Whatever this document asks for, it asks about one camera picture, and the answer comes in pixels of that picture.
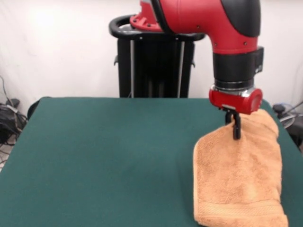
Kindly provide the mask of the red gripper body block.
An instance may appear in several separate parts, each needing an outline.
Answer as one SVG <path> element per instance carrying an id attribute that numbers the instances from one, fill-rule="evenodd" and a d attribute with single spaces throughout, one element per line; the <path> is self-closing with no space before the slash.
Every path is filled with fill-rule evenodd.
<path id="1" fill-rule="evenodd" d="M 261 89 L 254 87 L 238 92 L 218 90 L 215 86 L 212 86 L 209 90 L 209 100 L 213 106 L 220 109 L 234 110 L 241 114 L 250 115 L 257 111 L 261 106 L 262 98 Z"/>

